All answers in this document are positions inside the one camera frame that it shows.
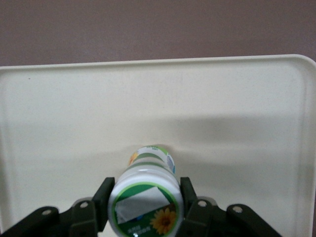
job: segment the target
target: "bottle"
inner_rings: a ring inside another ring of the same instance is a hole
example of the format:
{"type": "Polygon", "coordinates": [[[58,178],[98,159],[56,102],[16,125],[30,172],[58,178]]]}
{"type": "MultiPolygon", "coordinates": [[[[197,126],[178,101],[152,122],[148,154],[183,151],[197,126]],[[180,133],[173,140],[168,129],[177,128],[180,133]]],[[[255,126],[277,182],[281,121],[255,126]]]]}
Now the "bottle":
{"type": "Polygon", "coordinates": [[[108,217],[119,237],[173,237],[183,220],[175,165],[163,148],[136,151],[108,202],[108,217]]]}

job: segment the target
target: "sunflower image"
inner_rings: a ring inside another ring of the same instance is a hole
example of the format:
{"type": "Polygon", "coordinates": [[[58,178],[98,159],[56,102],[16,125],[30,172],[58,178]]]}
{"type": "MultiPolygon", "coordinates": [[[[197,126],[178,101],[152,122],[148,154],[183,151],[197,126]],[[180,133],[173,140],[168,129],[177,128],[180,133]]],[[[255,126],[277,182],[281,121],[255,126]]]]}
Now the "sunflower image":
{"type": "Polygon", "coordinates": [[[132,154],[132,156],[129,159],[129,163],[128,165],[131,165],[133,163],[133,161],[138,157],[138,153],[135,152],[134,154],[132,154]]]}
{"type": "Polygon", "coordinates": [[[156,211],[155,218],[151,219],[150,224],[156,229],[156,233],[159,235],[168,233],[176,221],[177,214],[175,211],[170,211],[167,208],[165,211],[163,209],[156,211]]]}

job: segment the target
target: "bottle label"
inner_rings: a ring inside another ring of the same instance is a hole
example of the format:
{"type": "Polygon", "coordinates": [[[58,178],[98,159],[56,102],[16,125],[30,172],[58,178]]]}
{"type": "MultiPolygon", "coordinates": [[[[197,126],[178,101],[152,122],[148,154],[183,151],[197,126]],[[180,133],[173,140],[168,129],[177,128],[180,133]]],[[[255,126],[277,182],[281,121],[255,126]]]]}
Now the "bottle label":
{"type": "Polygon", "coordinates": [[[146,146],[136,151],[129,159],[129,164],[135,162],[147,161],[147,158],[155,158],[156,163],[164,163],[164,166],[169,169],[173,174],[175,173],[175,165],[171,155],[164,148],[157,146],[146,146]]]}
{"type": "Polygon", "coordinates": [[[130,185],[116,197],[112,217],[116,228],[127,237],[168,236],[179,219],[174,196],[155,183],[130,185]]]}

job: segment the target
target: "bolt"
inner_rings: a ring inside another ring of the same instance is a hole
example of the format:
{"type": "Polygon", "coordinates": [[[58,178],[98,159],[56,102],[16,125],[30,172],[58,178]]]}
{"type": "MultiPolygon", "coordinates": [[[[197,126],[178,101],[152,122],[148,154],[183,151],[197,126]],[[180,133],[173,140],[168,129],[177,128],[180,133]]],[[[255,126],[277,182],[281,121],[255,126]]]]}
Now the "bolt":
{"type": "Polygon", "coordinates": [[[80,208],[85,208],[89,205],[88,202],[84,201],[83,203],[80,204],[80,208]]]}
{"type": "Polygon", "coordinates": [[[207,206],[206,201],[203,201],[203,200],[199,201],[197,204],[198,204],[200,207],[206,207],[206,206],[207,206]]]}
{"type": "Polygon", "coordinates": [[[51,210],[50,210],[50,209],[47,209],[47,210],[43,211],[41,214],[42,214],[43,216],[47,216],[47,215],[49,215],[50,213],[51,213],[51,210]]]}
{"type": "Polygon", "coordinates": [[[234,206],[233,210],[237,213],[242,213],[242,208],[240,206],[234,206]]]}

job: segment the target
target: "green stripe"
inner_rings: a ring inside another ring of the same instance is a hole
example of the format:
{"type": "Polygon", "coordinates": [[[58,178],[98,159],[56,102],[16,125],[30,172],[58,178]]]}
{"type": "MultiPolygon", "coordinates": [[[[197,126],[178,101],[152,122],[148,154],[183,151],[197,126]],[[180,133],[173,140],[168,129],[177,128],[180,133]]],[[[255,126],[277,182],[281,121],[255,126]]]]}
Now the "green stripe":
{"type": "Polygon", "coordinates": [[[156,148],[158,150],[161,150],[165,155],[168,155],[168,151],[162,147],[158,147],[158,146],[147,146],[148,148],[156,148]]]}
{"type": "Polygon", "coordinates": [[[143,153],[143,154],[140,154],[133,162],[135,162],[135,161],[138,160],[138,159],[147,158],[147,157],[157,158],[157,159],[160,159],[161,161],[163,161],[159,156],[157,156],[157,155],[155,155],[155,154],[152,154],[152,153],[143,153]]]}

